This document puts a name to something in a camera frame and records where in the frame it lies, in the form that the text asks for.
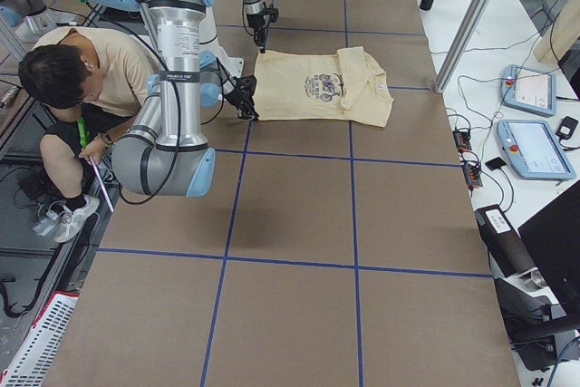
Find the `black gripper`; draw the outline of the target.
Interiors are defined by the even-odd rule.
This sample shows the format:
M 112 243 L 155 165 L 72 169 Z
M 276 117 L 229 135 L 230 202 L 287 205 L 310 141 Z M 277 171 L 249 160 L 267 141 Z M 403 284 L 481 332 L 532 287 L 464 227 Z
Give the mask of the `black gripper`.
M 254 75 L 235 78 L 234 89 L 225 96 L 227 102 L 237 109 L 237 116 L 240 120 L 259 120 L 259 114 L 255 111 L 253 99 L 256 84 L 257 80 Z
M 254 2 L 253 4 L 245 4 L 245 14 L 259 52 L 265 53 L 266 29 L 271 23 L 277 21 L 277 8 L 274 5 L 267 5 L 265 2 Z

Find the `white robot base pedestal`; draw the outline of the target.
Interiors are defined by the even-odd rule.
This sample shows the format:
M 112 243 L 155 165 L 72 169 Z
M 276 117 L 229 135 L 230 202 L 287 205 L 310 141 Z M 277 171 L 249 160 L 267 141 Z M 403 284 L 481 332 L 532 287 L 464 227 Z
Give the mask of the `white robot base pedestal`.
M 231 57 L 221 46 L 211 5 L 206 0 L 193 0 L 186 24 L 186 56 L 200 57 L 203 51 L 213 53 L 232 76 L 242 73 L 244 60 Z

